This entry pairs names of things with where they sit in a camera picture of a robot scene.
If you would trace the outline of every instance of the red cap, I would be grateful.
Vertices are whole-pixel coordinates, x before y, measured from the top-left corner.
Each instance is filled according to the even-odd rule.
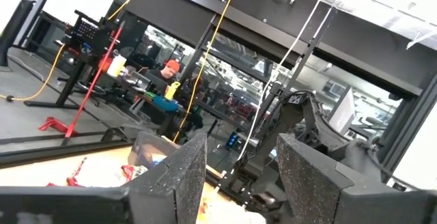
[[[171,59],[165,65],[169,68],[172,68],[174,71],[179,72],[180,64],[178,61]]]

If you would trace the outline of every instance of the red stand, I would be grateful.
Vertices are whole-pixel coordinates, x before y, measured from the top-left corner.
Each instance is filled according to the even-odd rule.
[[[47,128],[54,128],[55,130],[62,133],[67,133],[68,131],[68,126],[54,117],[47,117],[46,122],[41,127],[39,127],[39,130],[45,131],[47,130]]]

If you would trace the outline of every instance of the orange cord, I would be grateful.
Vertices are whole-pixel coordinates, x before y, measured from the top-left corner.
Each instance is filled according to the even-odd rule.
[[[48,81],[49,81],[50,78],[52,77],[53,71],[55,70],[56,63],[57,63],[57,61],[58,61],[58,59],[59,59],[59,56],[61,56],[61,53],[62,53],[62,51],[63,51],[63,49],[64,49],[64,46],[65,46],[65,45],[62,45],[61,48],[59,49],[59,51],[57,52],[57,54],[56,54],[56,58],[55,58],[55,61],[53,62],[53,65],[52,65],[52,68],[50,69],[50,72],[48,73],[47,79],[46,79],[46,81],[44,82],[44,84],[42,84],[42,86],[41,86],[41,88],[38,90],[38,92],[36,92],[36,94],[34,94],[34,95],[30,96],[30,97],[27,97],[27,98],[13,98],[13,99],[12,99],[13,101],[27,101],[27,100],[34,99],[34,98],[36,98],[38,95],[41,94],[42,90],[44,90],[44,88],[45,88],[45,87],[47,86],[47,84],[48,84]],[[0,95],[0,98],[5,98],[5,99],[6,99],[7,97],[4,96],[4,95]]]
[[[194,97],[196,96],[196,87],[197,87],[197,83],[199,82],[199,79],[200,79],[201,73],[202,73],[202,71],[203,71],[203,67],[205,67],[206,57],[208,56],[208,54],[210,54],[210,49],[211,49],[211,47],[212,47],[212,43],[214,43],[214,40],[215,40],[215,38],[216,38],[216,34],[217,34],[217,32],[219,32],[220,24],[221,24],[221,22],[223,21],[223,18],[225,17],[225,14],[226,14],[227,8],[229,7],[229,4],[231,3],[231,1],[232,1],[232,0],[227,0],[226,6],[225,6],[225,8],[223,9],[223,12],[221,13],[220,20],[218,20],[217,27],[216,27],[214,33],[212,34],[212,39],[210,40],[210,43],[209,43],[209,45],[208,45],[208,49],[207,49],[207,51],[206,51],[206,53],[205,53],[205,57],[202,57],[202,59],[201,59],[202,65],[201,65],[201,67],[200,67],[199,74],[197,75],[196,81],[195,81],[195,83],[194,83],[193,93],[191,94],[191,98],[190,98],[190,102],[189,102],[189,104],[188,104],[188,108],[187,108],[187,110],[186,110],[186,114],[185,114],[184,119],[182,120],[182,122],[181,122],[181,124],[180,124],[180,126],[179,126],[179,129],[178,129],[178,132],[176,133],[176,136],[173,138],[173,142],[174,142],[174,143],[176,142],[176,139],[177,139],[178,136],[179,136],[180,130],[181,130],[182,127],[184,126],[185,121],[186,121],[186,118],[188,117],[188,115],[189,115],[189,113],[190,113],[190,109],[191,109],[191,106],[193,105]]]

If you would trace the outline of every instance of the electrical cord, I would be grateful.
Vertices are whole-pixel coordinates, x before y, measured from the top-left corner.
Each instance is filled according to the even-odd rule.
[[[126,0],[110,17],[109,17],[109,20],[111,20],[115,15],[117,15],[128,3],[130,2],[130,0]],[[58,52],[57,52],[57,54],[56,54],[56,58],[55,58],[55,61],[53,62],[53,65],[52,65],[52,68],[50,69],[50,72],[48,73],[48,76],[47,76],[47,80],[44,82],[44,84],[42,84],[42,86],[41,86],[41,88],[38,90],[38,92],[36,92],[36,94],[34,94],[34,95],[32,95],[32,96],[30,96],[30,97],[27,97],[27,98],[15,98],[15,97],[13,97],[13,96],[11,96],[11,95],[9,95],[9,96],[4,96],[4,95],[0,95],[0,98],[4,98],[4,99],[6,99],[8,102],[12,102],[12,101],[27,101],[27,100],[31,100],[31,99],[34,99],[34,98],[36,98],[36,97],[38,97],[41,93],[42,93],[42,90],[44,90],[44,88],[47,86],[47,84],[48,84],[48,81],[50,80],[50,78],[51,78],[51,76],[52,76],[52,74],[53,74],[53,71],[55,70],[55,68],[56,68],[56,63],[58,62],[58,60],[59,60],[59,56],[61,55],[61,53],[62,53],[62,51],[63,51],[63,49],[64,49],[64,46],[65,46],[65,44],[63,44],[62,46],[61,46],[61,48],[58,50]],[[18,59],[17,58],[17,60],[19,60],[23,65],[24,65],[24,67],[26,67],[26,68],[28,68],[30,71],[32,71],[32,72],[35,72],[36,74],[38,74],[38,75],[40,75],[41,76],[41,79],[42,80],[44,80],[44,78],[42,77],[42,75],[40,74],[40,73],[38,73],[38,72],[36,72],[35,70],[33,70],[32,68],[30,68],[29,66],[27,66],[26,64],[24,64],[23,63],[23,61],[21,61],[21,59]]]
[[[295,45],[298,43],[300,37],[301,37],[302,34],[303,34],[303,31],[307,28],[307,25],[308,25],[309,21],[311,20],[311,18],[313,17],[315,11],[317,10],[317,7],[319,6],[320,1],[321,1],[321,0],[317,0],[317,2],[315,3],[314,8],[313,8],[313,10],[311,11],[311,13],[309,14],[307,21],[305,21],[305,24],[303,25],[302,29],[300,30],[298,36],[296,37],[296,39],[294,40],[293,44],[290,46],[290,48],[288,49],[288,51],[286,52],[286,54],[284,55],[284,57],[282,58],[282,60],[279,62],[279,65],[277,66],[277,68],[279,68],[279,67],[281,67],[281,66],[283,65],[283,63],[284,63],[284,61],[287,59],[288,55],[292,52],[293,48],[294,48]],[[267,81],[266,86],[265,86],[264,89],[262,90],[261,96],[259,97],[259,100],[258,100],[258,107],[257,107],[257,111],[255,112],[255,117],[253,118],[253,122],[252,122],[251,129],[250,129],[250,131],[249,131],[249,134],[247,135],[246,143],[244,144],[243,150],[241,151],[241,153],[240,153],[240,155],[239,155],[239,157],[238,157],[238,160],[240,160],[241,157],[243,156],[244,151],[245,151],[246,148],[247,148],[247,144],[248,144],[249,141],[251,140],[253,130],[255,129],[255,123],[256,123],[256,120],[257,120],[257,118],[258,118],[259,109],[261,108],[261,104],[262,104],[262,102],[263,102],[263,97],[264,97],[264,95],[266,94],[266,92],[267,92],[267,88],[268,88],[269,85],[272,83],[272,81],[273,81],[273,78],[270,77],[270,78],[268,79],[268,81]]]
[[[59,60],[59,56],[61,56],[61,53],[62,53],[62,51],[64,49],[64,46],[65,45],[62,45],[61,48],[59,49],[59,51],[57,52],[55,61],[53,62],[53,65],[52,65],[52,68],[50,69],[50,72],[48,73],[46,81],[44,82],[44,84],[42,84],[41,88],[34,95],[32,95],[30,97],[27,97],[27,98],[15,98],[15,97],[13,97],[11,95],[9,95],[9,96],[0,95],[0,98],[4,98],[8,102],[12,102],[12,101],[27,101],[27,100],[31,100],[31,99],[34,99],[37,96],[39,96],[42,93],[42,90],[44,90],[44,88],[47,86],[48,81],[50,80],[50,78],[51,78],[51,76],[53,74],[53,71],[55,70],[56,63]]]
[[[130,0],[126,0],[110,17],[108,17],[109,20],[111,20],[114,16],[117,16],[117,14],[127,5],[129,4]]]
[[[210,54],[210,49],[212,48],[212,44],[214,43],[214,40],[215,40],[215,38],[216,38],[216,35],[217,35],[217,33],[219,32],[219,27],[220,27],[220,25],[221,25],[221,22],[223,21],[223,18],[225,17],[225,14],[226,14],[227,8],[229,7],[229,4],[231,3],[231,1],[232,1],[232,0],[227,0],[227,3],[226,3],[226,5],[225,5],[225,8],[223,9],[223,11],[222,11],[222,13],[221,13],[221,16],[220,16],[220,19],[218,20],[218,23],[217,23],[216,29],[214,30],[214,33],[212,34],[212,39],[210,40],[210,43],[209,43],[209,45],[208,45],[208,49],[206,50],[205,56],[202,57],[201,66],[200,66],[200,71],[199,71],[199,74],[197,75],[196,81],[195,81],[195,83],[194,83],[193,92],[192,92],[192,94],[191,94],[191,98],[190,98],[190,102],[189,102],[189,104],[188,104],[188,107],[187,107],[187,109],[186,109],[186,114],[185,114],[184,119],[182,120],[181,124],[179,125],[179,129],[178,129],[178,132],[176,133],[176,136],[173,138],[173,143],[176,142],[176,139],[178,138],[178,136],[179,136],[179,134],[180,134],[180,131],[181,131],[182,127],[183,127],[184,124],[185,124],[186,118],[188,117],[188,115],[189,115],[189,113],[190,113],[190,109],[191,109],[191,106],[193,105],[194,97],[196,96],[197,83],[199,82],[199,79],[200,79],[201,73],[202,73],[202,71],[203,71],[203,68],[205,67],[206,58],[207,58],[208,55]]]

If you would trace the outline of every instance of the red metal pole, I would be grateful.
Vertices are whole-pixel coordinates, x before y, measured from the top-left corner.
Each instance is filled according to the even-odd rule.
[[[117,33],[115,34],[114,39],[113,39],[111,45],[109,46],[109,49],[108,49],[106,55],[105,55],[104,58],[103,58],[103,62],[105,62],[105,61],[108,59],[109,54],[111,54],[112,49],[114,48],[115,43],[117,42],[117,39],[119,38],[120,33],[122,32],[123,26],[124,26],[124,22],[122,22],[122,24],[121,24],[120,27],[118,28]],[[88,100],[89,96],[91,95],[91,93],[93,92],[93,88],[94,88],[94,86],[95,86],[96,83],[97,83],[97,80],[98,80],[98,78],[99,78],[99,76],[100,76],[100,73],[102,72],[103,67],[104,67],[104,64],[100,64],[100,67],[99,67],[99,69],[98,69],[98,71],[97,71],[97,74],[96,74],[96,76],[94,77],[93,82],[92,82],[91,85],[89,86],[88,92],[87,92],[87,94],[85,95],[85,98],[83,99],[82,104],[81,104],[81,106],[79,107],[79,110],[78,110],[77,113],[76,113],[76,117],[74,117],[73,122],[72,122],[71,125],[68,127],[68,130],[67,130],[67,133],[66,133],[65,138],[70,138],[70,137],[71,137],[71,135],[72,135],[72,133],[73,133],[73,131],[74,131],[74,127],[76,126],[77,120],[79,119],[79,116],[81,116],[81,113],[82,113],[83,109],[85,108],[85,105],[86,105],[86,103],[87,103],[87,100]]]

